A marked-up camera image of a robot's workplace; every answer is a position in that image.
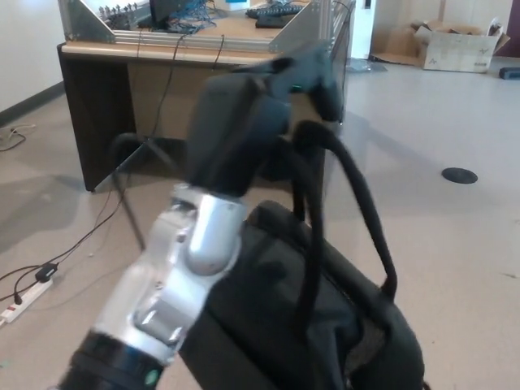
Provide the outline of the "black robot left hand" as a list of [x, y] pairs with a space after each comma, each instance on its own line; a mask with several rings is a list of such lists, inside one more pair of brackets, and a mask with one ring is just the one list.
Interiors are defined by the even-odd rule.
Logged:
[[288, 131], [294, 93], [306, 94], [322, 120], [340, 120], [340, 88], [325, 43], [207, 79], [188, 125], [186, 182], [243, 197]]

